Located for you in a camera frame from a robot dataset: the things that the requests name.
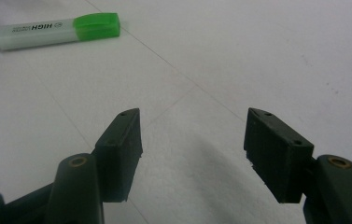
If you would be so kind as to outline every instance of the highlighter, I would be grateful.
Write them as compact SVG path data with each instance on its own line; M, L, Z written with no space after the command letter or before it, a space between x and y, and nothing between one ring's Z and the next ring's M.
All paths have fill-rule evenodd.
M120 35L117 13L94 13L74 19L0 27L0 50L87 41Z

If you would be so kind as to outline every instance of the green highlighter cap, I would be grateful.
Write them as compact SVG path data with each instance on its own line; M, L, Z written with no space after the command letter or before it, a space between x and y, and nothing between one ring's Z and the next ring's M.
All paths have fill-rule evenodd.
M74 19L80 41L120 36L118 13L94 13Z

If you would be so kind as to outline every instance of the white highlighter barrel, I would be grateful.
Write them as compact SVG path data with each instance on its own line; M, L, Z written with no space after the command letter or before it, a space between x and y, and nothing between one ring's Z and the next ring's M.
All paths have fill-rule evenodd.
M0 27L0 50L21 49L78 41L74 19Z
M75 19L0 27L0 50L22 49L120 35L117 13L95 13Z

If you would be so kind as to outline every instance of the white surface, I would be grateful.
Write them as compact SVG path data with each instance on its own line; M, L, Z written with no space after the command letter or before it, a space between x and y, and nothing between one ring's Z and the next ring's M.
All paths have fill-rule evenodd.
M0 25L98 11L119 13L120 37L0 52L6 201L140 107L145 153L106 223L303 223L250 167L246 112L352 160L352 2L0 0Z

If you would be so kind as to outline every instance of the screw hole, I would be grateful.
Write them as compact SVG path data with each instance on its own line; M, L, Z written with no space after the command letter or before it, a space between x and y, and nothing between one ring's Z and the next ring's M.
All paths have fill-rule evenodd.
M83 164L86 163L86 158L84 157L76 157L74 159L72 159L71 161L68 162L68 165L71 167L79 167Z
M344 159L341 159L341 158L336 158L336 157L329 157L328 158L328 161L334 165L334 166L337 166L339 168L343 168L343 169L347 169L347 168L350 168L351 167L351 164L350 162L344 160Z

